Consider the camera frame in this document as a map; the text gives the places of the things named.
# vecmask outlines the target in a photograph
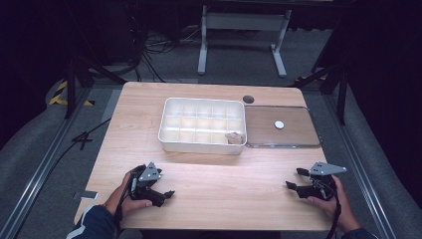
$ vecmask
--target person's left hand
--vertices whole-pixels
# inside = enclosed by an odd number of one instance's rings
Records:
[[[115,214],[115,210],[117,209],[118,202],[120,201],[121,195],[124,192],[124,188],[127,185],[127,181],[130,178],[130,172],[127,172],[124,176],[124,179],[121,185],[115,189],[115,191],[111,194],[108,200],[105,202],[105,208],[111,213],[112,216]],[[152,206],[152,202],[150,200],[133,200],[130,196],[127,196],[123,204],[121,205],[122,210],[122,217],[127,215],[130,211],[137,210],[144,207]]]

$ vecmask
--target gray carpet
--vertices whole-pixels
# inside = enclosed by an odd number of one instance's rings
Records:
[[[282,87],[290,85],[295,78],[307,76],[317,59],[330,31],[288,32],[282,47],[282,57],[288,76],[278,77],[269,39],[272,34],[258,33],[245,38],[229,32],[210,36],[207,70],[204,76],[196,74],[199,44],[191,42],[169,53],[150,55],[154,70],[165,81],[182,84],[222,84]],[[141,63],[138,67],[143,81],[158,81],[151,69]],[[136,81],[135,72],[122,76]],[[352,168],[350,151],[335,129],[326,98],[312,90],[317,83],[303,89],[306,102],[321,138],[321,146],[328,162]],[[109,80],[97,80],[87,100],[95,101],[92,107],[82,107],[70,130],[65,135],[59,154],[71,144],[72,138],[91,130],[107,120],[113,111],[121,86]],[[0,224],[4,225],[18,202],[20,195],[48,150],[55,134],[63,123],[66,106],[48,106],[47,110],[28,122],[0,151]],[[345,130],[359,155],[364,170],[369,175],[396,238],[420,238],[422,235],[422,212],[412,200],[390,167],[387,158],[368,127],[352,96],[347,95]],[[33,205],[18,238],[64,238],[74,226],[73,220],[80,200],[76,192],[85,189],[91,170],[100,150],[107,124],[90,133],[92,142],[81,150],[81,144],[70,149],[55,167]],[[356,173],[350,170],[340,175],[348,192],[351,206],[361,224],[379,238],[382,228],[377,225],[373,209],[368,205]],[[326,232],[281,232],[282,238],[324,238]],[[137,230],[128,230],[120,238],[140,236]]]

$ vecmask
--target white plastic tray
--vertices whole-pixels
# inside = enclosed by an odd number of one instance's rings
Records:
[[[231,132],[243,142],[229,144]],[[236,101],[169,98],[158,139],[166,151],[239,154],[247,141],[245,108]]]

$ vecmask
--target human hand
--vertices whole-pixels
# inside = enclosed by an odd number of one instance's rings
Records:
[[[341,204],[341,214],[338,217],[337,226],[343,231],[343,232],[349,232],[352,230],[355,230],[357,228],[360,228],[360,225],[357,221],[357,219],[354,217],[353,212],[351,211],[350,203],[348,202],[347,195],[345,194],[345,191],[343,189],[342,183],[340,179],[334,175],[332,175],[332,179],[335,182],[335,185],[337,186],[337,196],[338,200]],[[329,201],[321,200],[317,197],[308,197],[307,200],[316,207],[322,209],[322,211],[325,212],[326,215],[328,215],[329,218],[333,218],[335,214],[335,198],[331,198]]]
[[[127,185],[127,182],[130,178],[130,172],[127,172],[123,178],[121,185],[115,189],[115,191],[111,194],[108,200],[105,202],[105,208],[114,216],[115,211],[117,209],[118,203],[120,202],[121,195],[124,192],[124,188]],[[133,200],[130,196],[127,196],[128,192],[125,195],[125,199],[121,205],[122,217],[127,215],[130,211],[137,210],[144,207],[152,206],[152,202],[150,200]]]

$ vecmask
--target small object in tray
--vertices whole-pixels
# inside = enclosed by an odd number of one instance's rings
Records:
[[[229,144],[242,144],[243,138],[240,134],[236,132],[229,132],[226,133],[227,140],[229,141]]]

